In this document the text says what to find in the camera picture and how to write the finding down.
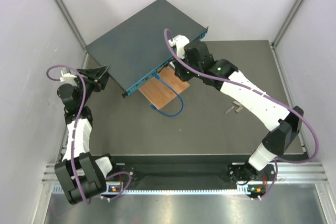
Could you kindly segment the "dark blue network switch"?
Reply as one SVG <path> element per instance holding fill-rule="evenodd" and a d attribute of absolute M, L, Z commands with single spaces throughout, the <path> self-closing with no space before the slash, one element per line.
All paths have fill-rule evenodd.
<path fill-rule="evenodd" d="M 98 64 L 108 65 L 110 77 L 128 97 L 172 59 L 164 30 L 189 40 L 202 39 L 202 26 L 167 0 L 156 0 L 86 46 Z"/>

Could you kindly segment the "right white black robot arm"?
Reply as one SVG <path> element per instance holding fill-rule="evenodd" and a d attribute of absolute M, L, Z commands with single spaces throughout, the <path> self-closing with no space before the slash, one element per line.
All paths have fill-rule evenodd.
<path fill-rule="evenodd" d="M 268 163 L 283 155 L 298 136 L 303 110 L 296 106 L 289 111 L 266 99 L 266 93 L 250 82 L 234 64 L 226 59 L 215 60 L 202 41 L 189 41 L 185 36 L 178 36 L 168 44 L 176 50 L 173 65 L 175 75 L 181 81 L 193 77 L 201 79 L 204 84 L 240 103 L 268 129 L 268 134 L 243 167 L 248 179 L 258 179 Z"/>

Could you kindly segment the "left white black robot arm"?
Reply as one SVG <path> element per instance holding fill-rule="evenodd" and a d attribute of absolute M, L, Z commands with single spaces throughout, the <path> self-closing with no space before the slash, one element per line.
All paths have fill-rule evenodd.
<path fill-rule="evenodd" d="M 64 105 L 68 139 L 63 158 L 55 165 L 55 174 L 72 205 L 88 203 L 106 190 L 106 179 L 114 180 L 119 174 L 110 155 L 93 156 L 89 148 L 93 116 L 86 102 L 92 93 L 105 89 L 108 69 L 108 65 L 103 65 L 71 73 L 69 67 L 62 66 L 57 96 Z"/>

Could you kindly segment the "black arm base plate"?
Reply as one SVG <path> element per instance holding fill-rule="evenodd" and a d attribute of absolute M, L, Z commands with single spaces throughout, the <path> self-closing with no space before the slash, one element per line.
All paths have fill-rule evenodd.
<path fill-rule="evenodd" d="M 131 174 L 133 189 L 219 189 L 275 177 L 271 164 L 257 171 L 248 155 L 113 155 L 112 160 Z"/>

